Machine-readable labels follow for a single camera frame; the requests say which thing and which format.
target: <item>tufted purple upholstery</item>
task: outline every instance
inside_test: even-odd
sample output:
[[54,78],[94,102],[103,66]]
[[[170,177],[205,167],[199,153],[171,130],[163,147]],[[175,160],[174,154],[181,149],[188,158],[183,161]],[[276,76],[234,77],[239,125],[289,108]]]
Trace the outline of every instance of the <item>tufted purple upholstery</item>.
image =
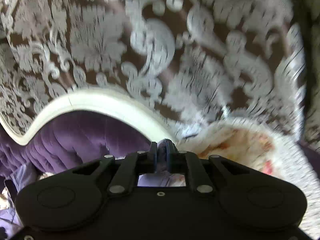
[[150,142],[129,125],[87,111],[60,115],[26,145],[14,142],[0,126],[0,176],[30,160],[40,171],[61,172],[108,154],[148,150]]

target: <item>screw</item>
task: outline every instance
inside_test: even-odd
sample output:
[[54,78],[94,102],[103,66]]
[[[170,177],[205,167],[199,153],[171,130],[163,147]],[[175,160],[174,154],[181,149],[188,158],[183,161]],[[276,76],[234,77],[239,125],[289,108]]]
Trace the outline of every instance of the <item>screw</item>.
[[197,191],[200,193],[210,193],[213,191],[213,188],[209,185],[200,185],[197,187]]
[[125,191],[125,188],[121,185],[114,185],[109,188],[109,191],[113,194],[120,194]]

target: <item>brown and silver fabric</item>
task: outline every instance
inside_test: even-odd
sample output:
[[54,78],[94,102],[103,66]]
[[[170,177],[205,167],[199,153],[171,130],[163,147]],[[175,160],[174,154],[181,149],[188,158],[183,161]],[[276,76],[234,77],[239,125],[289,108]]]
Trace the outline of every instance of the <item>brown and silver fabric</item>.
[[183,137],[246,117],[300,137],[291,0],[3,0],[0,111],[17,134],[55,98],[117,90]]

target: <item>purple velvet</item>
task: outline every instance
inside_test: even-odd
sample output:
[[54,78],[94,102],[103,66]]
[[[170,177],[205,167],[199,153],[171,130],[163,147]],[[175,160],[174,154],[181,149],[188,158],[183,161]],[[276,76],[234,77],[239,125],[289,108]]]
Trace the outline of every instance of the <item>purple velvet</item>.
[[31,161],[40,171],[61,172],[105,154],[123,157],[148,150],[150,141],[129,125],[103,114],[76,111],[44,125],[26,145],[14,142],[0,127],[0,176]]

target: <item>white curved trim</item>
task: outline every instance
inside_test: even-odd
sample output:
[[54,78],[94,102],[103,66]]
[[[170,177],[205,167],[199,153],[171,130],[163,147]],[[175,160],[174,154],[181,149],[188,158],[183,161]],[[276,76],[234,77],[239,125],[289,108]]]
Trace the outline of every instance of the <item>white curved trim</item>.
[[13,131],[2,115],[0,123],[13,140],[26,145],[47,122],[60,114],[76,110],[98,112],[119,119],[151,141],[158,142],[163,138],[174,143],[177,141],[163,120],[146,106],[117,91],[102,88],[79,89],[51,101],[24,135]]

